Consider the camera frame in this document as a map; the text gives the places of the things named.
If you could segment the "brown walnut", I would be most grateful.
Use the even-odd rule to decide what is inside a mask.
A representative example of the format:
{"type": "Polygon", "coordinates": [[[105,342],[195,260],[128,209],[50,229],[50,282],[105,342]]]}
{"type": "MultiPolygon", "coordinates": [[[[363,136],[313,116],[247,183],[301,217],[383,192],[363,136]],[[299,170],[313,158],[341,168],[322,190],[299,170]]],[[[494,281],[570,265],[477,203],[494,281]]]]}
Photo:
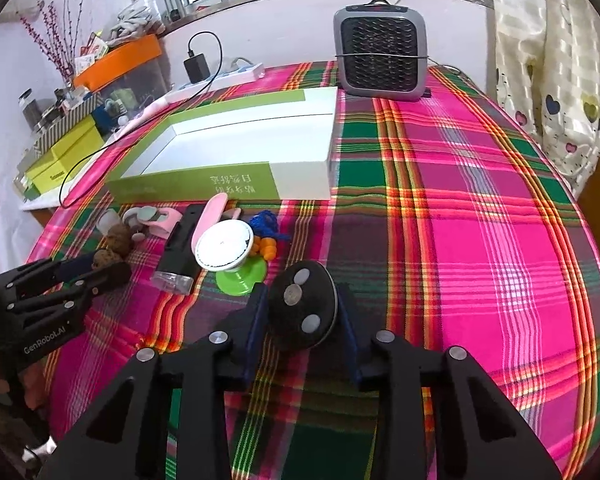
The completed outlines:
{"type": "Polygon", "coordinates": [[[110,248],[100,248],[93,255],[92,269],[98,270],[122,262],[123,259],[110,248]]]}
{"type": "Polygon", "coordinates": [[[106,244],[112,252],[125,259],[134,247],[132,231],[126,224],[118,223],[109,229],[106,244]]]}

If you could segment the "glass jar black lid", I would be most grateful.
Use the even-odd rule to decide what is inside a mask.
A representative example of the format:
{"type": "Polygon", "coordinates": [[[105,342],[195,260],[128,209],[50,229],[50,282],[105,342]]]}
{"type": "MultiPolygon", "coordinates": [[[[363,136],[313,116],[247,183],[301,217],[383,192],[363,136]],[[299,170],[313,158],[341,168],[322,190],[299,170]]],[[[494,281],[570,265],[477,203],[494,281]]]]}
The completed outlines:
{"type": "Polygon", "coordinates": [[[38,106],[38,101],[33,96],[33,91],[31,88],[20,94],[18,98],[18,104],[28,126],[31,130],[33,130],[40,122],[42,118],[42,112],[38,106]]]}

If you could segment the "green white cardboard box tray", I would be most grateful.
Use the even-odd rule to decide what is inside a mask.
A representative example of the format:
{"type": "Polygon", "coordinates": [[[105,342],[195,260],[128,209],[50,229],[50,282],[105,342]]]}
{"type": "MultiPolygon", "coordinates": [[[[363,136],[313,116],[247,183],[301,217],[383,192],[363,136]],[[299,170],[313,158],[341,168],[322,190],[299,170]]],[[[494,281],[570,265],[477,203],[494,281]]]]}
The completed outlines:
{"type": "Polygon", "coordinates": [[[169,115],[108,174],[120,203],[328,200],[338,90],[243,96],[169,115]]]}

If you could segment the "small white massager knob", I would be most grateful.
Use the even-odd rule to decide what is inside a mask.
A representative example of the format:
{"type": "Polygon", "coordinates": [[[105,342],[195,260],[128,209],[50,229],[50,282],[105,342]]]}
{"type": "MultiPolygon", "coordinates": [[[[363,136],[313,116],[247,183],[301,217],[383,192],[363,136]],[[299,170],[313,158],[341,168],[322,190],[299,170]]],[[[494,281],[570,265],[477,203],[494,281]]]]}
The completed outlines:
{"type": "Polygon", "coordinates": [[[131,232],[131,240],[135,243],[141,243],[146,240],[144,232],[145,226],[140,219],[138,214],[140,213],[140,207],[133,207],[125,211],[122,216],[122,222],[129,228],[131,232]]]}

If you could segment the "striped patterned box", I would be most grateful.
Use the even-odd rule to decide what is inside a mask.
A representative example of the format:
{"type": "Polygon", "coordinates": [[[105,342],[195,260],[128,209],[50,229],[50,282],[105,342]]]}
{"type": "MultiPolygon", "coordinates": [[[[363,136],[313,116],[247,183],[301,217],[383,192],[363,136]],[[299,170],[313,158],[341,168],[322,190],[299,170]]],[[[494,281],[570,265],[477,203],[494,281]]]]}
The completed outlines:
{"type": "Polygon", "coordinates": [[[90,116],[103,102],[104,100],[99,93],[91,93],[81,104],[65,112],[64,116],[54,120],[49,126],[38,128],[33,138],[31,150],[38,156],[44,155],[53,144],[81,120],[90,116]]]}

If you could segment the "black disc with silver dots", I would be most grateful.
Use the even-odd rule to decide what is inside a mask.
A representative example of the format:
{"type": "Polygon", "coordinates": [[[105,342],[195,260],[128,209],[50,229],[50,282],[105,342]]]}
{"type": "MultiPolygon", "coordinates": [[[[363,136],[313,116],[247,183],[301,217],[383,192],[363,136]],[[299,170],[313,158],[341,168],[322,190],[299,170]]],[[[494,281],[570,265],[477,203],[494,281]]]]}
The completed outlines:
{"type": "Polygon", "coordinates": [[[327,269],[301,260],[279,273],[268,289],[268,330],[286,352],[321,344],[335,326],[338,294],[327,269]]]}

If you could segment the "black charger adapter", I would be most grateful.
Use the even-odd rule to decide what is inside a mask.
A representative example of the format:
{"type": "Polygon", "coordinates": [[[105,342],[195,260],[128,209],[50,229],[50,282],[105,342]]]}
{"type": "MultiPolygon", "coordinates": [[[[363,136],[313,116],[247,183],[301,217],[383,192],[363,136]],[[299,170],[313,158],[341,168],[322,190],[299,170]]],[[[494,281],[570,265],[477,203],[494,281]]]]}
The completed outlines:
{"type": "Polygon", "coordinates": [[[195,53],[193,50],[189,50],[183,65],[191,84],[198,84],[198,82],[207,80],[210,77],[208,62],[203,53],[195,53]]]}

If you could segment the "pink oval case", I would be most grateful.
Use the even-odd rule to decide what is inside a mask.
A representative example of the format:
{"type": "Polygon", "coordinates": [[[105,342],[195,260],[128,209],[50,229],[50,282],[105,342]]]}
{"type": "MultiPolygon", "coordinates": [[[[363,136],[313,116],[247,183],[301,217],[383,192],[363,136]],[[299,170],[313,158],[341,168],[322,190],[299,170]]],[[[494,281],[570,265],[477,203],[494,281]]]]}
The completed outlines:
{"type": "Polygon", "coordinates": [[[204,209],[194,229],[192,239],[190,240],[190,249],[195,252],[198,240],[208,229],[217,224],[224,214],[225,206],[228,201],[228,195],[224,192],[216,193],[204,205],[204,209]]]}

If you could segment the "white green round stand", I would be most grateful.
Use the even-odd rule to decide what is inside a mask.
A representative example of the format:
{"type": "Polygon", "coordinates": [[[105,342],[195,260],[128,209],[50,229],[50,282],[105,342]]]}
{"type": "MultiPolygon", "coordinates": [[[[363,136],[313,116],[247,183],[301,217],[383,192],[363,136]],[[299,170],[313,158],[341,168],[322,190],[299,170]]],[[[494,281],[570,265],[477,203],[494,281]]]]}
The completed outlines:
{"type": "Polygon", "coordinates": [[[214,274],[223,294],[247,296],[268,273],[265,260],[250,255],[253,246],[254,234],[247,222],[223,220],[201,234],[194,256],[201,269],[214,274]]]}

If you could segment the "black rectangular device clear cap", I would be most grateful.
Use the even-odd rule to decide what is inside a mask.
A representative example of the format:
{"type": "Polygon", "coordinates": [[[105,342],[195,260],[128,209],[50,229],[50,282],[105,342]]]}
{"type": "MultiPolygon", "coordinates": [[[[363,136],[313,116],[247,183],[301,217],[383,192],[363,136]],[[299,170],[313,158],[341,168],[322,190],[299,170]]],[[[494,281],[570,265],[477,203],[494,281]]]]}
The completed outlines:
{"type": "Polygon", "coordinates": [[[201,204],[190,204],[181,220],[175,223],[158,266],[151,275],[150,281],[155,288],[183,296],[192,292],[201,270],[193,254],[192,237],[203,209],[201,204]]]}

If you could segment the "grey portable heater fan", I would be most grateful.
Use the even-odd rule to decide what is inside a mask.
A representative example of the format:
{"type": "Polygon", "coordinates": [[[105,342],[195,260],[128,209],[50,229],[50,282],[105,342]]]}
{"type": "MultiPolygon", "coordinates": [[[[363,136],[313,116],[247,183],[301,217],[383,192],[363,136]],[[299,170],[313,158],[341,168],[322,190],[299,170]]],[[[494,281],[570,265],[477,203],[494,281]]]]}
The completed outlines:
{"type": "Polygon", "coordinates": [[[339,85],[351,96],[414,102],[426,93],[428,42],[422,16],[372,0],[334,15],[339,85]]]}

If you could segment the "pink device with green disc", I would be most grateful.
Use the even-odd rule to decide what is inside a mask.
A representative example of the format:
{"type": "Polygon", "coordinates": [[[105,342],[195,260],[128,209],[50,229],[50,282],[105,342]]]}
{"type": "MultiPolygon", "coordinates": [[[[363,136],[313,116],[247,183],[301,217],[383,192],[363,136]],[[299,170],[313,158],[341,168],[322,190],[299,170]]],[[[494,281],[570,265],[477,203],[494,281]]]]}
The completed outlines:
{"type": "Polygon", "coordinates": [[[136,218],[148,229],[152,236],[167,240],[183,215],[169,207],[143,206],[137,211],[136,218]]]}

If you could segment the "clear small jar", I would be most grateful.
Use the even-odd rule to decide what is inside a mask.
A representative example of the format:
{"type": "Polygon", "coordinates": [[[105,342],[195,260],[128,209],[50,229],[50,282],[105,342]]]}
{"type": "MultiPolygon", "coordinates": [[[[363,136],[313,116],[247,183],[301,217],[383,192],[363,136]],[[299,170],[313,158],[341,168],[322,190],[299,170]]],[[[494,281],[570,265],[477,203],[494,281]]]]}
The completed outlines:
{"type": "Polygon", "coordinates": [[[102,233],[102,236],[107,236],[109,231],[121,223],[121,218],[117,211],[112,208],[107,209],[96,222],[96,229],[102,233]]]}

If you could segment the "blue orange carrot toy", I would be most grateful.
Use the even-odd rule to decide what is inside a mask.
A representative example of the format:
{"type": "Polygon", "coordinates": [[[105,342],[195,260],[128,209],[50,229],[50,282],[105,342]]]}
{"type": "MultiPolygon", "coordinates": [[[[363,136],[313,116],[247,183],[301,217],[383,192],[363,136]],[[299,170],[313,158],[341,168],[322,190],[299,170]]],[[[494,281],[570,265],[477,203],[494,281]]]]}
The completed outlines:
{"type": "Polygon", "coordinates": [[[262,210],[248,220],[253,232],[253,245],[250,255],[262,257],[271,262],[277,257],[278,245],[290,241],[290,236],[279,231],[276,214],[262,210]]]}

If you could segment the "plaid pink bedspread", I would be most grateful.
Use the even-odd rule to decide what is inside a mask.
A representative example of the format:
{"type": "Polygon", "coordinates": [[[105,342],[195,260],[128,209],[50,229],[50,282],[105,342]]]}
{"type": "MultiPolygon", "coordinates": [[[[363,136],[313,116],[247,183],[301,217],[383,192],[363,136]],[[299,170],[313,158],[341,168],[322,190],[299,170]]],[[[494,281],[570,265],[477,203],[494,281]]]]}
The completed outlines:
{"type": "MultiPolygon", "coordinates": [[[[572,479],[600,446],[600,253],[576,200],[528,136],[474,86],[434,68],[415,103],[340,93],[329,202],[242,202],[269,209],[283,242],[268,281],[321,261],[356,302],[412,344],[466,348],[572,479]]],[[[122,210],[106,170],[153,125],[107,150],[56,210],[30,260],[102,246],[96,222],[122,210]]],[[[245,297],[202,271],[193,293],[152,286],[163,240],[130,255],[124,289],[97,298],[85,332],[50,356],[50,433],[59,442],[145,344],[175,351],[211,332],[245,297]]],[[[311,353],[270,342],[256,383],[225,396],[235,479],[368,479],[377,399],[311,353]]]]}

